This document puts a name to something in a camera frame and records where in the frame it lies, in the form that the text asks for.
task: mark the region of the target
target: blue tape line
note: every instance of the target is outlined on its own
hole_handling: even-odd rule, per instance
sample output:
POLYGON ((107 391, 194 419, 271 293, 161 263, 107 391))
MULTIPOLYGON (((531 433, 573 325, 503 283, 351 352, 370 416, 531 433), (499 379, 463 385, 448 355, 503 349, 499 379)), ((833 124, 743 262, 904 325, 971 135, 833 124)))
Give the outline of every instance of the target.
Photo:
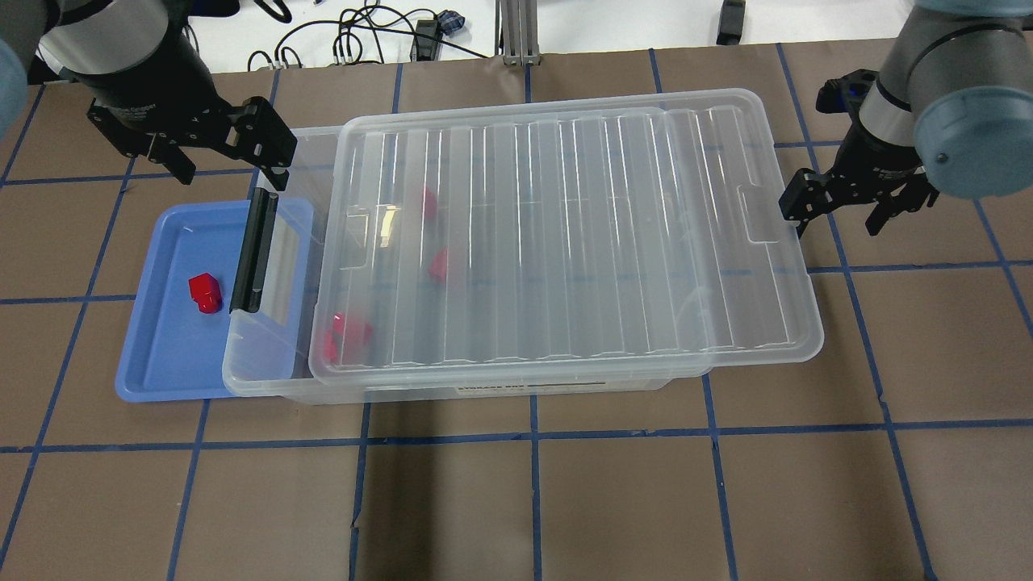
POLYGON ((843 267, 807 267, 807 274, 843 274, 843 267))
POLYGON ((832 142, 787 142, 781 144, 775 144, 775 149, 790 149, 794 147, 839 147, 843 145, 842 141, 832 141, 832 142))
POLYGON ((978 200, 973 200, 972 203, 975 205, 976 213, 979 214, 979 221, 982 222, 983 230, 987 231, 987 237, 990 238, 990 244, 994 247, 994 253, 997 254, 998 264, 1004 270, 1004 277, 1008 279, 1008 286, 1011 287, 1011 294, 1015 298, 1019 312, 1022 313, 1023 323, 1026 324, 1026 331, 1030 337, 1033 337, 1033 319, 1030 318, 1030 311, 1026 307, 1026 300, 1023 299, 1023 294, 1019 289, 1019 282, 1015 281, 1015 275, 1011 272, 1007 258, 1004 257, 1004 250, 997 240, 997 235, 994 234, 994 228, 990 225, 990 218, 987 216, 987 211, 982 209, 982 204, 978 200))
POLYGON ((10 158, 7 159, 7 165, 3 169, 3 175, 0 175, 0 188, 7 184, 7 177, 10 176, 10 169, 14 166, 14 158, 18 157, 18 152, 22 151, 22 144, 25 143, 25 135, 29 133, 29 125, 32 124, 32 119, 36 116, 36 110, 39 109, 39 101, 43 98, 43 91, 46 90, 46 85, 40 85, 39 90, 36 91, 36 98, 32 101, 32 106, 29 109, 29 115, 25 116, 25 123, 22 125, 22 131, 18 134, 18 141, 14 142, 14 148, 10 150, 10 158))
POLYGON ((370 414, 372 405, 363 404, 363 427, 358 447, 358 461, 355 464, 355 496, 351 504, 351 536, 348 543, 348 581, 355 581, 358 567, 358 516, 363 513, 363 495, 366 491, 366 442, 370 437, 370 414))
POLYGON ((524 102, 534 102, 534 97, 531 93, 531 65, 524 65, 524 102))
POLYGON ((54 303, 114 303, 135 301, 136 295, 101 295, 99 297, 36 297, 31 299, 0 299, 0 305, 50 305, 54 303))
POLYGON ((898 430, 965 430, 972 428, 1033 428, 1033 418, 1008 418, 1003 420, 946 420, 933 422, 898 422, 898 430))
MULTIPOLYGON (((1007 418, 1001 420, 934 420, 928 422, 894 422, 897 430, 965 430, 978 428, 1027 428, 1033 427, 1033 418, 1007 418)), ((874 432, 885 430, 884 423, 878 424, 817 424, 792 426, 740 426, 718 427, 721 436, 775 435, 775 434, 823 434, 844 432, 874 432)), ((710 428, 677 428, 663 430, 586 430, 538 432, 538 440, 543 439, 622 439, 648 437, 705 437, 710 436, 710 428)), ((381 437, 370 438, 370 446, 445 446, 449 444, 482 444, 492 441, 530 441, 530 432, 509 432, 497 434, 469 434, 459 436, 433 437, 381 437)), ((290 440, 241 440, 202 442, 201 450, 261 450, 278 448, 348 448, 362 446, 362 438, 290 439, 290 440)), ((61 454, 75 452, 143 452, 192 450, 186 441, 140 442, 140 444, 61 444, 44 445, 40 454, 61 454)), ((33 446, 3 446, 0 454, 29 454, 33 446)))
POLYGON ((871 267, 850 266, 850 272, 907 272, 917 270, 962 270, 997 268, 999 263, 934 263, 930 265, 884 265, 871 267))
POLYGON ((816 426, 756 426, 741 428, 718 428, 721 435, 771 435, 771 434, 827 434, 840 432, 874 432, 884 430, 885 424, 823 424, 816 426))
MULTIPOLYGON (((800 129, 804 134, 804 141, 807 143, 808 156, 811 158, 813 167, 820 172, 821 169, 818 167, 817 156, 814 153, 814 144, 811 142, 811 134, 807 128, 807 120, 804 118, 804 111, 800 105, 800 97, 796 94, 796 87, 792 81, 792 73, 789 71, 789 63, 785 58, 785 50, 782 48, 781 42, 777 43, 775 47, 778 51, 779 61, 782 64, 782 72, 785 75, 786 85, 789 88, 789 95, 792 97, 793 109, 796 111, 796 120, 800 122, 800 129)), ((889 449, 894 456, 894 464, 897 467, 897 477, 901 483, 901 491, 904 494, 904 504, 907 508, 908 518, 911 521, 911 531, 914 534, 915 544, 917 545, 918 556, 921 559, 921 565, 925 570, 926 577, 930 581, 936 581, 936 573, 933 570, 933 562, 929 556, 929 549, 926 546, 926 538, 921 530, 921 523, 918 521, 918 511, 915 509, 914 498, 911 494, 911 485, 908 482, 907 470, 904 467, 904 458, 901 455, 900 445, 897 441, 897 432, 894 429, 893 416, 889 414, 889 405, 882 398, 882 378, 879 375, 879 369, 875 363, 875 351, 872 348, 871 337, 868 334, 868 326, 865 324, 865 315, 860 309, 860 301, 857 298, 857 289, 853 283, 850 263, 847 261, 846 251, 843 248, 843 240, 840 237, 839 227, 836 225, 836 218, 832 214, 828 215, 828 227, 833 234, 833 241, 836 243, 836 252, 839 254, 840 264, 843 266, 843 276, 846 279, 846 287, 848 294, 850 295, 850 303, 853 306, 854 317, 857 319, 857 329, 860 332, 860 340, 865 346, 865 357, 868 359, 869 370, 872 374, 872 383, 875 386, 875 394, 878 398, 879 406, 882 408, 884 428, 886 430, 886 436, 889 439, 889 449)))
POLYGON ((538 439, 619 439, 628 437, 688 437, 710 435, 707 428, 664 430, 585 430, 539 432, 538 439))
POLYGON ((279 448, 343 448, 361 446, 357 437, 336 437, 326 439, 268 439, 241 441, 206 441, 201 450, 273 450, 279 448))
POLYGON ((402 63, 395 70, 395 96, 392 97, 390 112, 398 113, 398 101, 402 98, 402 63))
POLYGON ((29 180, 10 180, 7 185, 10 186, 32 186, 39 184, 69 184, 69 183, 81 183, 81 182, 117 182, 121 181, 124 176, 109 175, 109 176, 80 176, 74 178, 33 178, 29 180))
POLYGON ((280 69, 273 71, 273 87, 269 90, 269 103, 276 104, 276 93, 280 89, 280 69))
POLYGON ((663 83, 660 82, 660 67, 656 64, 656 51, 649 50, 649 64, 653 68, 653 86, 657 93, 663 92, 663 83))
POLYGON ((728 577, 739 581, 739 565, 735 563, 735 545, 731 537, 731 515, 728 512, 728 494, 724 487, 724 467, 721 464, 720 430, 717 427, 717 412, 714 410, 714 395, 711 392, 710 373, 703 379, 703 400, 707 402, 707 429, 711 438, 711 456, 714 460, 714 481, 717 484, 717 502, 721 511, 721 530, 724 533, 724 552, 728 559, 728 577))
POLYGON ((40 447, 40 454, 64 454, 71 452, 168 452, 191 450, 188 441, 158 441, 143 444, 52 444, 40 447))
MULTIPOLYGON (((132 159, 126 165, 126 171, 124 174, 124 179, 122 180, 122 185, 119 188, 118 197, 115 198, 115 205, 112 208, 112 215, 107 220, 107 228, 104 232, 104 238, 100 243, 100 248, 97 251, 97 259, 94 261, 93 272, 90 274, 90 282, 86 288, 86 296, 89 297, 93 294, 93 287, 97 282, 97 273, 100 272, 100 264, 104 259, 104 252, 107 249, 107 243, 112 239, 112 231, 115 228, 115 220, 119 215, 119 208, 122 206, 122 198, 125 195, 126 187, 129 180, 129 174, 132 173, 133 167, 132 159)), ((72 328, 71 337, 68 339, 68 346, 65 348, 64 358, 61 360, 61 368, 58 371, 58 377, 54 381, 54 390, 51 392, 51 399, 46 403, 46 412, 43 415, 43 421, 39 426, 39 432, 36 435, 36 442, 33 445, 32 457, 29 459, 29 465, 25 470, 25 478, 22 479, 22 487, 18 492, 18 500, 14 502, 14 510, 11 512, 10 521, 7 523, 7 531, 4 533, 3 545, 0 545, 0 569, 3 569, 4 559, 7 558, 7 551, 10 549, 11 539, 14 537, 14 528, 18 526, 18 519, 22 514, 22 507, 25 504, 25 497, 29 493, 29 485, 32 483, 32 476, 36 470, 36 462, 39 460, 40 449, 43 446, 43 439, 46 437, 46 430, 51 425, 51 419, 54 417, 54 408, 57 405, 58 396, 61 395, 61 387, 64 384, 65 374, 68 372, 68 363, 71 361, 71 354, 75 348, 75 341, 79 339, 79 333, 83 329, 83 319, 86 318, 86 308, 89 303, 83 303, 79 309, 79 315, 75 317, 75 326, 72 328)))
POLYGON ((541 581, 541 463, 538 452, 538 396, 532 395, 529 401, 531 411, 531 531, 534 542, 534 581, 541 581))
MULTIPOLYGON (((195 178, 202 178, 205 176, 236 176, 238 174, 250 174, 252 172, 251 167, 233 167, 231 170, 197 170, 194 172, 195 178)), ((173 175, 168 172, 159 172, 157 174, 136 174, 131 176, 130 180, 155 180, 160 178, 171 178, 173 175)))
POLYGON ((173 551, 168 557, 168 573, 165 581, 176 578, 176 564, 180 558, 180 546, 183 542, 183 528, 187 522, 187 511, 190 508, 190 495, 193 492, 194 477, 197 473, 197 458, 200 456, 200 444, 205 441, 205 426, 208 424, 208 410, 212 400, 206 399, 200 406, 200 418, 197 420, 197 432, 194 434, 190 453, 190 467, 187 468, 187 481, 183 486, 183 500, 180 502, 180 516, 176 519, 176 534, 173 537, 173 551))
MULTIPOLYGON (((232 170, 198 170, 194 173, 195 177, 205 176, 232 176, 236 174, 247 174, 251 172, 249 167, 236 167, 232 170)), ((173 175, 168 172, 159 172, 154 174, 136 174, 129 176, 130 180, 156 180, 163 178, 171 178, 173 175)), ((77 176, 72 178, 35 178, 31 180, 10 180, 7 185, 12 186, 25 186, 25 185, 39 185, 39 184, 74 184, 74 183, 85 183, 85 182, 114 182, 122 180, 124 176, 77 176)))

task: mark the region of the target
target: red object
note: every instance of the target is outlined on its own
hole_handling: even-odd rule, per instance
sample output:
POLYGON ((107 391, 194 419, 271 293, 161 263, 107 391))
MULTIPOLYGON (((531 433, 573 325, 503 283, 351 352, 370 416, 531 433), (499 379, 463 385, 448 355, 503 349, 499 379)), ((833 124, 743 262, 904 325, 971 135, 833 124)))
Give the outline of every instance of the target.
POLYGON ((448 278, 448 247, 438 250, 434 259, 431 261, 431 268, 427 270, 427 274, 441 284, 445 283, 448 278))
POLYGON ((218 312, 222 306, 222 292, 214 276, 206 272, 187 282, 190 284, 190 298, 197 303, 197 310, 205 314, 218 312))
POLYGON ((438 196, 424 188, 424 221, 429 222, 438 215, 438 196))
POLYGON ((331 329, 323 334, 323 359, 345 364, 358 363, 372 337, 373 326, 362 317, 334 313, 331 329))

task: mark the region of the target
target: grid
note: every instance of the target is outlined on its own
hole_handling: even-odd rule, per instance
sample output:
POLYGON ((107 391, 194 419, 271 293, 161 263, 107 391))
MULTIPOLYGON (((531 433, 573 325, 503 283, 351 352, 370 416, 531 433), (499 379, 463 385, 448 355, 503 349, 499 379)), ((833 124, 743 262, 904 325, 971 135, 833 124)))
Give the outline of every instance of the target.
MULTIPOLYGON (((820 141, 815 142, 811 140, 807 122, 805 120, 805 116, 803 113, 801 100, 796 92, 796 88, 793 82, 792 74, 790 72, 790 67, 788 65, 783 47, 781 44, 778 44, 777 51, 779 59, 781 61, 783 73, 785 77, 785 82, 788 86, 789 93, 792 97, 792 103, 795 110, 796 119, 800 123, 800 127, 803 132, 804 141, 793 142, 793 143, 779 143, 776 144, 775 147, 780 149, 804 148, 807 151, 807 154, 811 160, 812 165, 814 167, 818 167, 818 160, 815 155, 815 148, 823 146, 836 146, 839 144, 839 142, 820 142, 820 141)), ((657 64, 655 51, 653 50, 649 51, 649 59, 656 91, 662 92, 663 84, 660 75, 660 69, 657 64)), ((403 72, 403 65, 402 64, 397 65, 397 70, 395 74, 394 100, 392 108, 393 112, 395 113, 397 113, 399 110, 399 99, 400 99, 402 80, 403 80, 402 72, 403 72)), ((273 79, 272 92, 270 95, 270 100, 273 101, 274 103, 276 99, 279 80, 280 80, 280 72, 276 71, 273 79)), ((527 102, 530 102, 532 100, 531 81, 532 81, 531 68, 528 67, 526 68, 524 75, 525 100, 527 102)), ((530 449, 531 449, 530 471, 531 471, 531 482, 532 482, 531 511, 532 511, 532 522, 533 522, 533 555, 534 555, 533 571, 534 571, 534 578, 537 581, 543 578, 542 541, 541 541, 541 528, 542 528, 541 483, 540 483, 540 465, 539 465, 540 441, 565 440, 565 439, 593 439, 593 438, 699 437, 699 438, 710 438, 711 441, 711 450, 712 450, 714 473, 715 473, 716 500, 720 511, 721 526, 724 538, 723 539, 724 548, 726 552, 726 559, 728 567, 728 575, 730 579, 735 581, 739 579, 739 571, 738 571, 735 550, 734 550, 733 521, 728 509, 728 498, 725 490, 724 470, 722 465, 720 445, 721 445, 721 438, 723 436, 836 433, 836 432, 885 432, 889 441, 890 450, 894 457, 894 464, 896 466, 897 475, 900 480, 901 490, 904 495, 904 502, 907 508, 912 533, 914 536, 914 540, 918 549, 918 554, 921 559, 921 564, 925 571, 925 575, 928 579, 937 579, 937 575, 935 572, 935 562, 933 561, 933 559, 929 554, 929 550, 927 548, 922 533, 921 519, 920 519, 921 515, 918 514, 918 511, 915 508, 914 499, 912 498, 911 488, 908 481, 907 467, 901 455, 900 446, 897 439, 898 432, 907 430, 930 430, 930 429, 1033 427, 1033 418, 1013 418, 1013 419, 1003 419, 1003 420, 896 422, 893 419, 889 405, 883 400, 882 380, 879 374, 879 368, 876 362, 875 351, 872 346, 872 340, 871 337, 869 336, 868 327, 865 322, 865 314, 863 312, 862 304, 858 299, 856 287, 854 285, 853 275, 855 273, 900 272, 900 271, 910 271, 910 270, 1001 269, 1008 282, 1008 286, 1013 295, 1014 301, 1018 305, 1019 311, 1023 319, 1023 324, 1025 325, 1025 328, 1030 337, 1033 338, 1033 320, 1031 320, 1029 308, 1020 292, 1019 284, 1012 272, 1012 269, 1014 267, 1033 266, 1033 261, 1007 259, 1005 257, 1004 251, 1001 248, 1001 244, 999 243, 998 238, 994 233, 994 230, 991 225, 991 222, 987 216, 984 209, 978 202, 974 202, 973 204, 978 214, 979 220, 983 228, 985 230, 987 237, 990 240, 990 243, 997 256, 996 262, 973 262, 973 263, 961 263, 961 264, 943 263, 943 264, 921 265, 921 266, 914 266, 914 265, 851 266, 847 259, 847 254, 846 251, 844 250, 843 241, 840 236, 839 228, 837 227, 835 217, 829 216, 829 226, 832 230, 833 239, 836 244, 836 250, 839 255, 840 266, 815 267, 815 268, 810 268, 808 270, 812 274, 840 274, 845 279, 850 302, 853 308, 853 313, 856 318, 857 329, 859 331, 862 343, 864 345, 865 356, 870 369, 872 386, 882 412, 882 422, 879 423, 721 427, 718 425, 717 421, 714 397, 711 390, 711 380, 709 375, 705 375, 702 378, 702 390, 703 390, 707 420, 708 420, 706 428, 660 429, 660 430, 540 431, 538 428, 538 398, 537 396, 530 396, 529 398, 530 405, 528 410, 530 416, 530 424, 529 424, 530 430, 528 431, 505 432, 505 433, 482 433, 482 434, 471 434, 471 435, 425 436, 425 437, 372 437, 370 435, 370 417, 372 407, 371 404, 367 403, 363 406, 362 429, 361 429, 361 435, 358 437, 328 438, 328 439, 253 440, 253 441, 205 441, 204 438, 205 429, 211 405, 210 400, 205 400, 200 409, 200 416, 197 422, 196 432, 193 441, 124 444, 124 445, 44 445, 43 441, 48 432, 51 418, 53 416, 55 405, 61 395, 61 389, 62 389, 62 384, 64 381, 65 373, 68 369, 68 364, 71 359, 72 351, 75 347, 75 343, 79 338, 80 331, 83 327, 84 317, 86 315, 89 305, 92 303, 101 303, 101 302, 127 302, 127 301, 132 301, 135 298, 134 295, 94 295, 94 286, 97 280, 97 275, 100 271, 100 265, 103 261, 107 244, 111 241, 112 232, 115 226, 116 219, 118 218, 123 196, 126 192, 129 182, 130 180, 147 180, 147 179, 162 178, 169 176, 169 174, 165 173, 134 175, 132 173, 134 160, 129 160, 129 162, 126 165, 126 170, 122 175, 89 176, 82 178, 8 180, 8 176, 10 174, 11 167, 13 166, 14 159, 19 153, 19 150, 22 148, 23 142, 29 130, 30 124, 33 121, 33 117, 36 114, 36 111, 39 106, 44 91, 45 87, 40 88, 39 91, 36 93, 35 98, 33 99, 30 113, 28 115, 28 118, 24 126, 21 128, 21 132, 19 133, 19 137, 15 143, 14 150, 11 154, 10 160, 8 161, 6 167, 4 169, 2 178, 0 178, 0 188, 2 188, 4 185, 104 181, 113 183, 119 182, 120 189, 118 197, 116 198, 114 208, 112 209, 111 216, 106 224, 106 231, 103 240, 101 242, 99 252, 96 256, 96 261, 93 266, 93 271, 90 276, 89 284, 87 286, 86 293, 83 296, 39 297, 39 298, 28 298, 28 299, 0 299, 0 305, 49 304, 49 303, 72 303, 81 305, 71 333, 70 340, 65 349, 64 358, 62 360, 60 367, 60 372, 57 376, 57 380, 55 383, 54 390, 46 407, 46 412, 39 427, 39 432, 36 437, 35 444, 27 447, 0 447, 0 454, 23 454, 23 455, 29 455, 30 457, 28 462, 28 467, 26 469, 24 480, 22 482, 21 489, 18 494, 18 499, 14 506, 13 513, 10 517, 10 521, 5 530, 3 545, 2 547, 0 547, 0 568, 2 568, 3 565, 3 561, 6 558, 8 549, 11 544, 11 539, 17 530, 19 517, 26 495, 28 494, 32 486, 33 473, 35 470, 36 462, 41 454, 100 452, 100 451, 128 452, 128 451, 176 451, 176 450, 188 451, 189 450, 191 452, 190 463, 187 471, 185 486, 183 489, 182 503, 176 524, 176 532, 168 561, 168 570, 166 578, 168 580, 171 580, 175 579, 176 577, 177 561, 179 558, 179 552, 183 538, 183 530, 185 523, 189 518, 191 492, 193 490, 194 478, 197 471, 198 458, 202 451, 271 449, 271 448, 353 447, 357 450, 356 481, 354 487, 354 502, 353 502, 353 514, 352 514, 352 521, 354 522, 358 519, 359 512, 362 511, 363 507, 367 454, 371 447, 427 446, 427 445, 450 445, 450 444, 464 444, 464 442, 515 440, 515 441, 530 442, 530 449)), ((251 185, 253 188, 257 180, 257 172, 252 170, 201 171, 198 172, 198 175, 205 176, 205 175, 226 175, 226 174, 244 174, 244 173, 251 174, 252 176, 251 185)), ((353 526, 350 532, 350 547, 349 547, 350 559, 348 568, 349 579, 355 579, 356 576, 356 571, 357 571, 356 561, 358 555, 358 545, 361 541, 362 541, 361 530, 357 526, 353 526)))

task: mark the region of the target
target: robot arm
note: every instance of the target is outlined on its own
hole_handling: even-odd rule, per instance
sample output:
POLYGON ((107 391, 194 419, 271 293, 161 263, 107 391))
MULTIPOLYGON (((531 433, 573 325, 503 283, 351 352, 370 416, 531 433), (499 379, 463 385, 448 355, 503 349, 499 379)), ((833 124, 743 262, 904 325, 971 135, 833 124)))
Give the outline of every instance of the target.
POLYGON ((265 98, 232 106, 219 96, 181 34, 188 9, 182 0, 0 0, 0 79, 7 91, 21 82, 3 99, 18 105, 6 121, 42 43, 93 92, 87 116, 123 155, 145 155, 188 184, 195 166, 181 148, 209 148, 283 189, 298 140, 265 98))
POLYGON ((828 81, 817 110, 853 122, 828 172, 796 172, 780 200, 808 222, 875 204, 875 236, 939 192, 1006 195, 1033 185, 1031 0, 917 0, 880 72, 828 81))

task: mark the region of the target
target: black cable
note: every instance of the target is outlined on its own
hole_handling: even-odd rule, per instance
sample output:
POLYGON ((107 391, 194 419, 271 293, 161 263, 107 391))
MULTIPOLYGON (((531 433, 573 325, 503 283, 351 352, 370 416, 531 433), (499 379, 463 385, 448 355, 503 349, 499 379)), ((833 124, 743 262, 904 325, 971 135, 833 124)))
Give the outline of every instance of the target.
POLYGON ((495 45, 495 56, 502 54, 502 4, 499 0, 495 0, 495 33, 498 35, 499 42, 495 45))
MULTIPOLYGON (((351 26, 355 25, 355 23, 357 23, 359 21, 363 21, 363 20, 365 20, 366 22, 368 22, 370 24, 370 26, 373 27, 373 28, 371 28, 369 30, 373 31, 373 39, 377 43, 377 53, 380 55, 380 62, 383 63, 384 62, 384 54, 383 54, 383 50, 380 47, 380 38, 379 38, 379 36, 377 36, 377 31, 382 31, 382 30, 384 30, 384 29, 386 29, 388 27, 395 26, 396 24, 398 24, 400 22, 405 22, 406 26, 409 27, 410 34, 415 35, 416 34, 416 27, 413 26, 412 22, 409 20, 409 17, 411 17, 413 14, 416 14, 416 13, 419 13, 419 12, 429 12, 432 17, 435 17, 435 18, 437 17, 437 12, 435 12, 434 10, 432 10, 430 8, 415 8, 415 9, 409 10, 408 12, 406 12, 406 13, 403 14, 401 11, 396 10, 395 8, 392 8, 389 6, 383 6, 383 5, 381 5, 380 2, 379 2, 379 0, 377 0, 373 4, 370 4, 369 0, 367 0, 364 3, 363 7, 359 8, 359 9, 357 9, 357 10, 348 8, 348 9, 345 9, 345 10, 343 10, 341 12, 341 16, 339 18, 339 20, 341 21, 341 26, 338 28, 338 30, 339 31, 343 30, 346 27, 350 29, 351 26), (373 20, 373 13, 376 10, 387 10, 388 12, 394 13, 398 18, 396 18, 394 21, 392 21, 389 23, 380 24, 380 23, 377 23, 376 21, 373 20), (350 21, 345 22, 344 21, 344 16, 347 12, 354 12, 355 17, 353 17, 350 21)), ((341 39, 341 37, 339 35, 338 38, 337 38, 337 40, 336 40, 336 42, 338 42, 338 47, 340 47, 340 49, 339 49, 340 52, 343 53, 344 52, 344 47, 340 45, 340 39, 341 39)), ((348 44, 350 44, 350 42, 351 42, 351 37, 349 36, 348 37, 348 44)))
POLYGON ((273 68, 273 58, 269 56, 269 53, 267 53, 265 51, 255 51, 251 53, 250 57, 248 57, 248 71, 251 70, 251 61, 254 60, 254 58, 257 57, 258 55, 265 57, 265 61, 269 63, 269 67, 273 68))
POLYGON ((351 32, 350 30, 345 30, 340 35, 338 35, 337 40, 334 41, 334 58, 340 58, 340 60, 344 61, 344 64, 349 64, 348 63, 348 58, 351 58, 351 49, 350 49, 351 38, 354 38, 355 42, 358 43, 358 55, 355 56, 355 61, 359 61, 359 60, 363 59, 364 49, 363 49, 363 40, 362 40, 362 38, 359 38, 358 36, 355 36, 354 32, 351 32), (349 38, 348 38, 348 40, 349 40, 349 49, 348 49, 348 55, 347 55, 347 57, 345 57, 345 55, 343 53, 343 50, 342 50, 342 52, 338 52, 338 50, 337 50, 337 48, 338 48, 338 41, 341 39, 342 36, 349 36, 349 38))
MULTIPOLYGON (((359 26, 357 24, 353 25, 353 26, 354 26, 354 28, 361 28, 363 30, 372 30, 368 26, 359 26)), ((464 53, 466 53, 468 55, 473 55, 475 57, 479 57, 479 58, 482 58, 482 59, 489 58, 487 55, 481 55, 480 53, 478 53, 476 51, 471 51, 470 49, 467 49, 466 47, 460 47, 459 44, 456 44, 455 42, 449 42, 447 40, 441 40, 439 38, 435 38, 435 37, 431 36, 430 34, 422 34, 420 32, 410 32, 408 30, 395 30, 393 28, 381 28, 380 32, 390 32, 392 34, 408 34, 408 35, 411 35, 411 36, 415 36, 416 38, 427 38, 428 40, 433 40, 433 41, 437 42, 438 44, 444 44, 445 47, 451 47, 452 49, 456 49, 458 51, 462 51, 462 52, 464 52, 464 53)))
POLYGON ((283 3, 283 0, 273 0, 273 3, 280 9, 279 12, 271 8, 270 5, 265 3, 265 0, 255 0, 255 4, 257 4, 262 10, 265 10, 267 14, 273 17, 273 20, 282 22, 283 24, 290 24, 290 21, 294 20, 294 18, 290 14, 290 8, 283 3))
POLYGON ((291 49, 290 47, 284 47, 280 49, 280 61, 283 62, 283 65, 284 66, 287 65, 287 51, 293 53, 294 60, 298 61, 298 68, 305 68, 305 65, 302 64, 302 57, 299 57, 298 51, 291 49))
POLYGON ((185 23, 183 25, 183 35, 187 37, 187 40, 193 44, 194 52, 200 55, 200 44, 197 42, 197 33, 194 32, 193 27, 190 23, 185 23))
MULTIPOLYGON (((283 43, 287 41, 287 38, 289 38, 291 35, 295 34, 298 31, 303 30, 305 28, 308 28, 310 26, 318 25, 318 24, 335 24, 335 25, 340 26, 341 22, 340 21, 319 20, 319 21, 310 21, 310 22, 307 22, 305 24, 300 24, 300 25, 295 26, 294 28, 290 29, 286 34, 283 35, 282 38, 280 38, 280 41, 276 43, 276 49, 273 50, 273 53, 274 54, 279 54, 280 53, 280 49, 283 47, 283 43)), ((374 28, 372 28, 372 27, 362 26, 362 25, 358 25, 358 24, 352 24, 351 27, 352 28, 358 28, 358 29, 362 29, 362 30, 374 30, 374 28)), ((442 40, 440 38, 435 38, 434 36, 431 36, 429 34, 422 34, 422 33, 419 33, 419 32, 412 32, 412 31, 408 31, 408 30, 395 30, 395 29, 392 29, 392 28, 375 28, 375 30, 377 30, 379 32, 389 32, 392 34, 406 34, 406 35, 410 35, 410 36, 413 36, 413 37, 416 37, 416 38, 427 38, 428 40, 433 40, 434 42, 437 42, 439 44, 444 44, 445 47, 451 47, 452 49, 456 49, 458 51, 462 51, 462 52, 464 52, 464 53, 466 53, 468 55, 472 55, 474 57, 479 57, 479 58, 482 58, 482 59, 489 58, 487 55, 481 55, 480 53, 478 53, 476 51, 471 51, 470 49, 467 49, 466 47, 460 47, 459 44, 456 44, 455 42, 449 42, 447 40, 442 40)))
MULTIPOLYGON (((358 56, 355 57, 354 60, 356 60, 356 61, 357 60, 362 60, 362 58, 363 58, 362 40, 359 40, 358 36, 356 36, 354 33, 351 32, 351 25, 354 24, 355 19, 357 19, 359 16, 362 16, 366 20, 366 22, 368 22, 371 25, 373 25, 374 22, 370 19, 370 14, 368 12, 361 14, 359 11, 361 10, 362 11, 366 11, 367 9, 376 9, 376 8, 377 8, 377 6, 371 4, 371 5, 363 6, 358 10, 355 10, 353 8, 345 8, 344 10, 341 11, 341 16, 338 17, 338 21, 340 21, 340 24, 337 27, 337 38, 334 40, 334 42, 335 42, 335 44, 334 44, 335 54, 340 53, 341 54, 341 58, 344 59, 344 52, 345 52, 345 49, 347 49, 348 58, 351 58, 351 39, 354 38, 358 42, 358 44, 359 44, 358 56), (350 21, 345 22, 344 16, 346 13, 348 13, 348 12, 354 12, 355 17, 352 18, 350 21), (345 44, 341 43, 341 38, 342 38, 342 36, 345 35, 345 28, 346 27, 348 28, 348 30, 347 30, 348 41, 347 41, 347 44, 345 45, 345 44)), ((383 48, 380 45, 380 36, 377 35, 377 31, 375 31, 375 30, 373 31, 373 41, 376 42, 376 44, 377 44, 377 54, 380 56, 380 62, 383 63, 384 62, 384 51, 383 51, 383 48)))

